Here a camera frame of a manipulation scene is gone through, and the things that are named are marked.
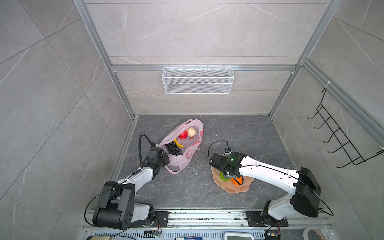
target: mesh basket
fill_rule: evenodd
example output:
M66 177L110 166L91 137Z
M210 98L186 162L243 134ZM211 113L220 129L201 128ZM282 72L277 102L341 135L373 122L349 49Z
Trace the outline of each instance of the mesh basket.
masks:
M166 67L162 80L166 94L230 93L230 67Z

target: cream-colored round fruit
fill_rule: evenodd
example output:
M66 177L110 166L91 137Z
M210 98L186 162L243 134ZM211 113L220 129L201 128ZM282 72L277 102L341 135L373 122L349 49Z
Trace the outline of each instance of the cream-colored round fruit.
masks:
M196 130L193 127L187 129L188 136L193 137L196 135Z

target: red fruit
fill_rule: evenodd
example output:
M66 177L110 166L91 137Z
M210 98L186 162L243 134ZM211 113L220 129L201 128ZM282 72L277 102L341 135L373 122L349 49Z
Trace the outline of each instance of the red fruit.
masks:
M188 132L184 131L182 134L179 135L180 139L186 139L188 137Z

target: white zip tie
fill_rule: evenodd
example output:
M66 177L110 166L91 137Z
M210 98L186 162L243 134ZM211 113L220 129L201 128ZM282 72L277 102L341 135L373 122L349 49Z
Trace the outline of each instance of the white zip tie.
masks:
M324 87L324 88L327 88L328 84L330 84L330 83L335 83L335 82L332 82L332 81L328 81L328 83L325 85L325 87Z

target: black mounting plate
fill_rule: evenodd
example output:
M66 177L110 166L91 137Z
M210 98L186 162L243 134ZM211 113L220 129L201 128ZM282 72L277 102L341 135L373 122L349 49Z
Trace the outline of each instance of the black mounting plate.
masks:
M266 227L267 225L262 223L262 211L246 211L248 220L248 226L250 227ZM284 217L282 220L280 220L280 226L281 227L288 227L288 221L287 218Z
M161 211L161 212L154 212L154 218L158 218L160 227L167 227L168 226L168 215L169 212L167 211ZM137 228L146 228L143 225L139 223L139 221L136 221L131 227L137 227ZM157 227L157 221L155 220L153 224L149 227Z

